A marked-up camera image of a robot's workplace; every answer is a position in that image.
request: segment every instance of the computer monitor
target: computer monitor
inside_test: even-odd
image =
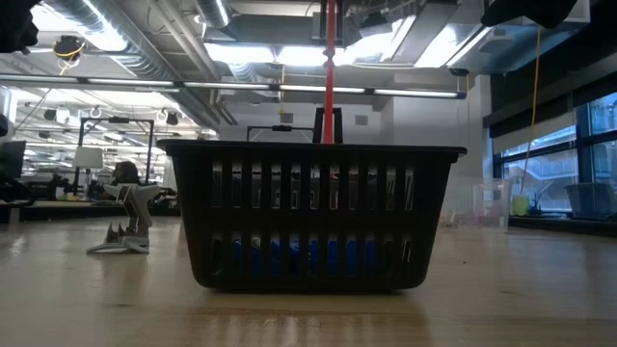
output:
[[[0,172],[13,179],[21,178],[25,141],[9,141],[0,146]]]

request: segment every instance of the clear plastic container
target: clear plastic container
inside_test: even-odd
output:
[[[512,184],[507,179],[450,178],[440,227],[507,230],[511,191]]]

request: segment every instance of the red pole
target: red pole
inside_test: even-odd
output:
[[[333,127],[333,108],[335,103],[335,30],[336,30],[336,0],[328,0],[328,46],[326,47],[326,99],[324,108],[326,109],[324,125],[324,144],[331,144]]]

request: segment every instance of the table surface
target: table surface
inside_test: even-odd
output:
[[[86,255],[108,224],[0,226],[0,345],[617,345],[615,239],[442,229],[419,288],[259,295],[197,285],[178,218],[150,255]]]

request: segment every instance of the black plastic basket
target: black plastic basket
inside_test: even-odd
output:
[[[460,147],[164,140],[197,282],[402,289],[428,269]]]

